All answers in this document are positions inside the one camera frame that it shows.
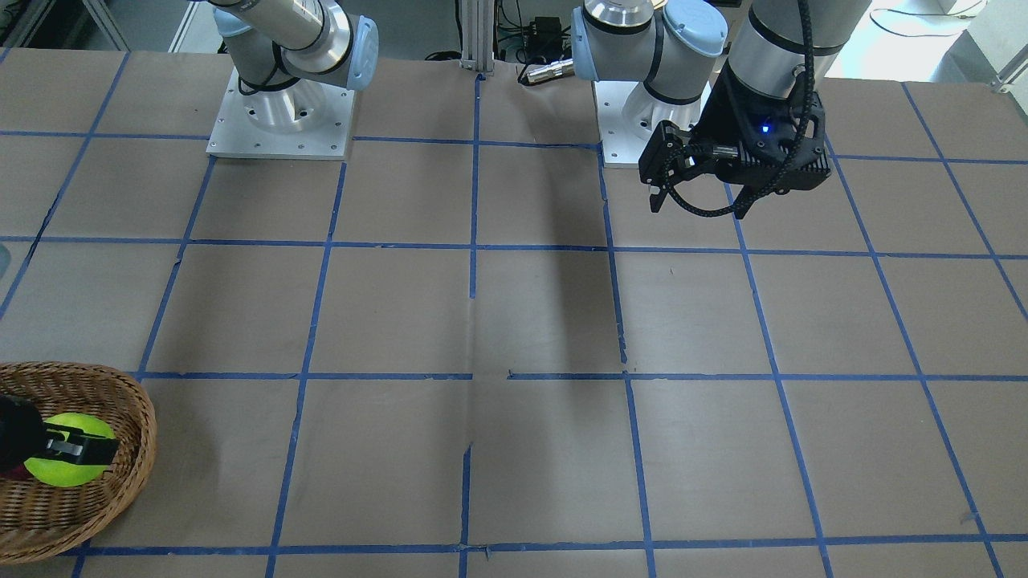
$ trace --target tennis ball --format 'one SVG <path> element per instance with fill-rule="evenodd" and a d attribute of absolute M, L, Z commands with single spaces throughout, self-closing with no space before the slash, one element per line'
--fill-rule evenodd
<path fill-rule="evenodd" d="M 114 430 L 103 420 L 84 413 L 61 413 L 43 420 L 47 424 L 78 428 L 83 432 L 98 437 L 113 439 Z M 93 481 L 104 473 L 107 466 L 76 466 L 58 460 L 31 458 L 25 463 L 29 473 L 39 481 L 58 487 L 72 487 Z"/>

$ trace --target cable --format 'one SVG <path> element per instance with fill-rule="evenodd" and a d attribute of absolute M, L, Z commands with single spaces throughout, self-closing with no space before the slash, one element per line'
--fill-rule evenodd
<path fill-rule="evenodd" d="M 805 85 L 803 87 L 803 112 L 800 114 L 800 123 L 796 129 L 796 138 L 793 139 L 792 147 L 790 148 L 788 153 L 785 155 L 785 158 L 782 159 L 781 165 L 778 166 L 778 170 L 775 171 L 771 179 L 768 180 L 768 182 L 761 187 L 756 194 L 746 198 L 736 198 L 730 206 L 715 211 L 707 211 L 691 205 L 683 198 L 677 191 L 674 190 L 673 186 L 668 186 L 666 183 L 662 185 L 660 187 L 661 191 L 673 198 L 674 202 L 686 211 L 689 211 L 694 215 L 707 218 L 721 217 L 738 211 L 745 211 L 752 207 L 754 203 L 757 203 L 757 201 L 774 192 L 778 187 L 778 183 L 781 182 L 781 178 L 793 168 L 793 161 L 796 159 L 796 155 L 800 150 L 800 145 L 803 144 L 804 139 L 806 139 L 807 127 L 810 124 L 810 114 L 814 107 L 814 33 L 813 25 L 810 22 L 810 5 L 808 4 L 808 0 L 797 0 L 797 2 L 800 5 L 800 22 L 803 26 L 803 74 L 805 77 Z M 692 154 L 685 154 L 688 149 L 689 147 L 684 147 L 676 154 L 671 155 L 667 159 L 664 164 L 665 175 L 668 171 L 670 171 L 671 165 L 676 158 L 692 156 Z"/>
<path fill-rule="evenodd" d="M 280 46 L 278 42 L 271 42 L 271 50 L 274 52 L 274 66 L 271 68 L 271 72 L 267 75 L 267 78 L 265 78 L 263 82 L 261 82 L 258 85 L 253 85 L 249 82 L 244 81 L 242 77 L 238 78 L 237 88 L 240 89 L 240 94 L 243 95 L 244 97 L 252 97 L 257 93 L 260 93 L 261 91 L 266 91 L 267 88 L 270 87 L 268 86 L 268 82 L 270 82 L 271 79 L 274 78 L 276 74 L 279 74 L 280 70 L 286 72 L 286 67 L 283 65 L 282 62 L 282 46 Z M 248 93 L 244 91 L 243 84 L 246 84 L 247 86 L 253 88 L 253 92 Z"/>
<path fill-rule="evenodd" d="M 453 8 L 456 17 L 456 37 L 461 43 L 461 52 L 464 52 L 464 26 L 461 24 L 461 0 L 453 0 Z"/>
<path fill-rule="evenodd" d="M 568 38 L 567 32 L 571 29 L 572 29 L 572 27 L 570 27 L 570 26 L 566 27 L 566 28 L 564 28 L 563 30 L 560 31 L 559 35 L 553 36 L 552 38 L 550 38 L 549 40 L 547 40 L 542 46 L 540 46 L 539 49 L 542 51 L 542 50 L 545 50 L 546 48 L 549 48 L 550 44 L 553 44 L 553 41 L 556 40 L 556 39 L 558 39 L 558 38 L 560 39 L 561 46 L 563 46 L 563 41 Z M 522 63 L 522 64 L 524 64 L 524 67 L 521 69 L 521 72 L 517 75 L 517 81 L 518 81 L 518 84 L 522 84 L 522 85 L 527 86 L 528 85 L 528 80 L 525 78 L 525 75 L 528 73 L 528 65 L 533 64 L 531 61 L 535 60 L 535 59 L 529 59 L 528 58 L 528 53 L 525 52 L 524 60 L 525 60 L 525 62 Z"/>
<path fill-rule="evenodd" d="M 907 16 L 945 16 L 945 17 L 954 17 L 958 20 L 971 20 L 976 16 L 964 16 L 961 14 L 974 10 L 975 8 L 981 6 L 984 2 L 985 0 L 979 0 L 978 2 L 971 4 L 970 6 L 967 6 L 966 8 L 960 10 L 959 12 L 953 12 L 952 14 L 944 14 L 942 12 L 906 12 L 904 10 L 897 10 L 895 8 L 876 8 L 874 10 L 871 10 L 871 12 L 868 14 L 868 17 L 871 19 L 871 24 L 877 26 L 878 28 L 894 36 L 902 36 L 904 38 L 952 38 L 954 36 L 959 36 L 961 33 L 957 32 L 954 34 L 903 34 L 902 32 L 896 32 L 894 30 L 886 28 L 885 26 L 882 25 L 882 23 L 875 20 L 875 12 L 892 12 L 895 14 L 904 14 Z"/>

